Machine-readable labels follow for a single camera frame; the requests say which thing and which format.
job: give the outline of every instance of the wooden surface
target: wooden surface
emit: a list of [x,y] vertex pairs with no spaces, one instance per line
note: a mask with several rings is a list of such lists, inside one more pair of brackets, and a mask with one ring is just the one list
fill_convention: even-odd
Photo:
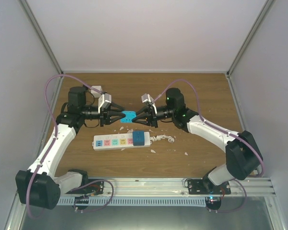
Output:
[[[137,111],[143,104],[141,96],[149,93],[156,98],[173,80],[184,78],[197,89],[203,116],[223,127],[241,131],[235,105],[223,74],[165,74],[165,73],[82,73],[72,74],[89,85],[101,85],[104,91],[112,95],[112,101],[124,106],[128,111]],[[81,86],[75,80],[64,79],[55,116],[67,101],[70,87]],[[184,82],[177,87],[184,94],[186,105],[197,111],[195,95]],[[165,104],[162,96],[156,106]],[[97,121],[88,121],[94,126]],[[89,176],[100,177],[202,177],[210,169],[225,162],[225,154],[221,149],[205,139],[185,133],[172,123],[158,122],[159,128],[139,124],[121,123],[120,121],[104,127],[85,128],[79,131],[76,138],[66,149],[59,163],[56,175],[65,174],[76,168],[88,171]],[[126,133],[134,130],[150,131],[151,136],[166,134],[175,138],[174,143],[167,140],[153,142],[149,148],[94,151],[92,141],[94,135]]]

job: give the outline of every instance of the metal mounting plate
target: metal mounting plate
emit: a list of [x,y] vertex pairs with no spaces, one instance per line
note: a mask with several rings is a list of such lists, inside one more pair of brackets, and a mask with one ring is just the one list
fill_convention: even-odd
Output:
[[215,187],[212,193],[209,193],[203,184],[202,179],[188,179],[188,190],[190,195],[202,194],[202,195],[223,195],[223,188],[225,195],[231,194],[229,182],[223,183],[218,187]]

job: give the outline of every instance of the blue object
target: blue object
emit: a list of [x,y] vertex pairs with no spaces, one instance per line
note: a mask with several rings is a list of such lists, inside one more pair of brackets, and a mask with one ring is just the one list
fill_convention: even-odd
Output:
[[97,140],[96,141],[96,146],[102,146],[102,140]]
[[144,131],[133,131],[132,138],[134,146],[143,146],[145,144]]
[[126,116],[120,120],[121,123],[132,123],[132,119],[136,117],[135,111],[123,111]]

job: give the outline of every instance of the white robotic arm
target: white robotic arm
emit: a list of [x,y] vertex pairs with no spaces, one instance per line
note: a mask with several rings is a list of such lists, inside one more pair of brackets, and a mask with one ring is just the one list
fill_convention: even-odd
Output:
[[171,118],[177,128],[201,136],[225,152],[226,164],[212,169],[203,177],[208,192],[211,193],[214,189],[219,190],[218,186],[229,180],[235,178],[244,180],[260,164],[254,153],[235,138],[243,139],[262,158],[251,133],[247,131],[238,133],[211,122],[207,123],[197,112],[186,107],[184,97],[179,89],[167,89],[166,106],[156,107],[153,101],[149,94],[143,95],[142,102],[145,103],[145,106],[136,113],[137,117],[132,121],[158,127],[158,120]]
[[[216,124],[211,124],[221,129],[224,129]],[[235,140],[235,138],[229,136],[228,134],[226,135],[224,133],[221,133],[220,131],[211,128],[210,126],[205,124],[204,121],[201,120],[199,115],[195,115],[190,119],[190,121],[187,123],[187,128],[189,133],[198,135],[210,141],[214,145],[218,146],[223,152],[226,152],[227,143],[229,141]],[[228,129],[224,130],[226,130],[228,133],[238,135],[238,132],[236,131],[231,131]],[[208,174],[208,179],[214,185],[220,185],[223,182],[230,181],[234,178],[235,177],[228,171],[226,164],[216,167],[212,172]]]
[[[20,201],[23,204],[26,203],[26,195],[30,191],[31,205],[53,209],[60,195],[85,184],[87,173],[81,170],[70,170],[63,176],[55,177],[56,169],[66,148],[76,137],[86,119],[99,119],[100,125],[103,126],[125,117],[125,114],[121,113],[123,108],[112,103],[111,95],[107,93],[101,95],[98,106],[85,105],[86,91],[85,87],[70,89],[67,112],[64,112],[63,108],[57,117],[57,135],[55,136],[54,129],[49,141],[28,170],[20,170],[17,173],[16,184]],[[29,181],[32,180],[32,177],[34,180],[30,186]]]

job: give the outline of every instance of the power strip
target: power strip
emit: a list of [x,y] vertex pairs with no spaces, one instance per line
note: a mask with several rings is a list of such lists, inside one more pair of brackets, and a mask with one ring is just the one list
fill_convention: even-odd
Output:
[[149,132],[144,132],[144,145],[133,145],[132,133],[96,135],[92,143],[93,149],[98,150],[119,150],[150,146]]

